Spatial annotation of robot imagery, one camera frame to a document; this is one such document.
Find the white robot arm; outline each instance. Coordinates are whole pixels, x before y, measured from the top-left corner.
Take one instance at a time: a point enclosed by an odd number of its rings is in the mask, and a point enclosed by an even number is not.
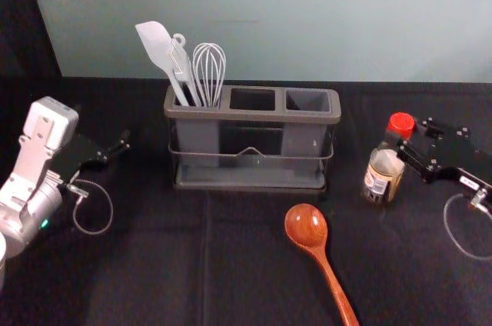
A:
[[[21,253],[62,202],[61,188],[87,197],[88,194],[68,184],[83,163],[106,164],[108,154],[82,135],[70,148],[78,123],[78,113],[51,97],[31,104],[25,120],[21,145],[14,169],[0,190],[0,290],[5,276],[5,259]],[[129,148],[121,138],[118,150]],[[66,154],[59,161],[55,158]]]

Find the black table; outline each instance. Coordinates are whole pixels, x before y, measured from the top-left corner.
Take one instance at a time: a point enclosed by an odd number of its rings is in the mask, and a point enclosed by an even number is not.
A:
[[[444,230],[444,202],[461,188],[424,185],[409,170],[394,205],[376,209],[360,186],[394,111],[467,125],[491,153],[492,85],[295,85],[334,88],[341,97],[322,196],[173,190],[163,81],[3,79],[2,180],[28,106],[43,95],[80,104],[78,131],[102,145],[128,126],[139,133],[129,153],[89,176],[114,200],[109,233],[92,238],[73,229],[67,199],[7,262],[0,324],[341,324],[316,265],[284,236],[286,211],[302,201],[328,219],[327,252],[362,324],[490,324],[492,264],[463,256]],[[491,227],[454,223],[458,237],[492,251]]]

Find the gray utensil caddy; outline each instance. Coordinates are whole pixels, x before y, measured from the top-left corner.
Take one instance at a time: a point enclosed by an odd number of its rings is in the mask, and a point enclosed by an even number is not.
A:
[[[218,107],[184,107],[168,87],[164,113],[176,188],[323,191],[340,121],[329,89],[224,85]]]

